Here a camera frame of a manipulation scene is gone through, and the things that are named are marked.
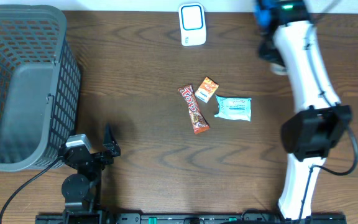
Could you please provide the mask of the orange Top candy bar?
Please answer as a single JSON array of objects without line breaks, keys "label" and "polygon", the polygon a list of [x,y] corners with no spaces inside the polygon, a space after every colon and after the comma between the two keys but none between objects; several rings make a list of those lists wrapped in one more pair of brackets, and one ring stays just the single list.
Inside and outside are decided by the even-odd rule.
[{"label": "orange Top candy bar", "polygon": [[196,100],[193,87],[191,85],[185,85],[178,89],[181,96],[184,98],[188,105],[188,111],[195,134],[202,133],[209,129],[209,124],[202,115],[198,102]]}]

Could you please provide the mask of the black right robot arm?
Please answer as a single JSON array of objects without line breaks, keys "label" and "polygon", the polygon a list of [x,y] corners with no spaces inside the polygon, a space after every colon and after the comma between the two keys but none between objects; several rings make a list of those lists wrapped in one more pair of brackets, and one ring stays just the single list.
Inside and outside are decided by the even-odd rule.
[{"label": "black right robot arm", "polygon": [[[304,1],[257,0],[254,16],[262,41],[258,55],[273,73],[290,81],[295,114],[282,124],[280,138],[287,171],[278,200],[285,223],[311,223],[311,201],[320,171],[351,174],[358,164],[358,143],[350,127],[352,111],[334,91],[319,49],[316,25]],[[329,152],[347,133],[353,162],[347,171],[325,167]]]}]

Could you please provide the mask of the orange white snack packet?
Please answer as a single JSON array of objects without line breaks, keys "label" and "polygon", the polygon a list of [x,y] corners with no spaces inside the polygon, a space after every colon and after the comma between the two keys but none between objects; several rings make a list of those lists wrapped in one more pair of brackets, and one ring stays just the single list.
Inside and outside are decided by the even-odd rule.
[{"label": "orange white snack packet", "polygon": [[196,90],[195,96],[201,101],[207,103],[218,88],[219,85],[217,83],[209,77],[206,77]]}]

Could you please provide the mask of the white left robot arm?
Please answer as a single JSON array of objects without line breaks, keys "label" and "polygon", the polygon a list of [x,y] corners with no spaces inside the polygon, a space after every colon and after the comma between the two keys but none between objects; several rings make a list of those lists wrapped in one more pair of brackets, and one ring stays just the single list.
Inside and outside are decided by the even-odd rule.
[{"label": "white left robot arm", "polygon": [[91,144],[85,134],[70,136],[59,150],[62,162],[75,174],[62,183],[65,198],[64,223],[115,223],[114,215],[101,206],[102,171],[121,155],[110,125],[106,125],[104,150],[91,153]]}]

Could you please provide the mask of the light blue wipes packet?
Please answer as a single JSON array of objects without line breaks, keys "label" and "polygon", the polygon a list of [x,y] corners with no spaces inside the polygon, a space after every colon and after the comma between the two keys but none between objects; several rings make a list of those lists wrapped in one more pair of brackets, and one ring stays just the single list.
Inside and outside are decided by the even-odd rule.
[{"label": "light blue wipes packet", "polygon": [[215,118],[251,121],[251,98],[223,97],[216,95],[218,113]]}]

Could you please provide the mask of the green lid jar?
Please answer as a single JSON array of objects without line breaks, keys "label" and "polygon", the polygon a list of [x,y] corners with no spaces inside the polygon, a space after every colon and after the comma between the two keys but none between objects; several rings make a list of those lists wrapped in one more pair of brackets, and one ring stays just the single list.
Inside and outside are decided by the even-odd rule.
[{"label": "green lid jar", "polygon": [[276,75],[280,75],[280,76],[287,75],[287,69],[284,66],[276,64],[276,63],[270,64],[270,70],[272,71],[272,73],[274,73]]}]

